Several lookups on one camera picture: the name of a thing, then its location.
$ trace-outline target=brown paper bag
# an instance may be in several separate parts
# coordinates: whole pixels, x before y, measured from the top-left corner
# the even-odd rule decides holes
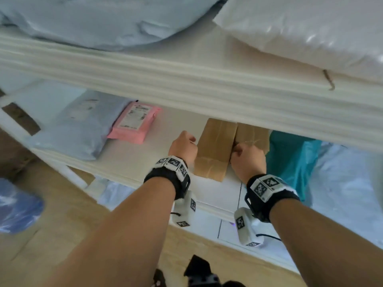
[[[208,119],[198,142],[194,174],[222,182],[234,144],[237,124]]]
[[[235,138],[236,144],[246,142],[250,145],[256,145],[265,153],[270,150],[268,129],[238,123],[237,134]]]

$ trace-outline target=wrist tracker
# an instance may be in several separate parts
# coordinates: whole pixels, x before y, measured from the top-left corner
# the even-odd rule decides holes
[[[189,170],[186,163],[176,156],[160,159],[147,174],[144,183],[153,177],[169,179],[175,188],[175,199],[184,198],[190,185]]]
[[[255,175],[249,179],[246,188],[245,201],[248,207],[253,216],[264,223],[270,222],[271,208],[281,199],[300,201],[295,189],[275,175]]]

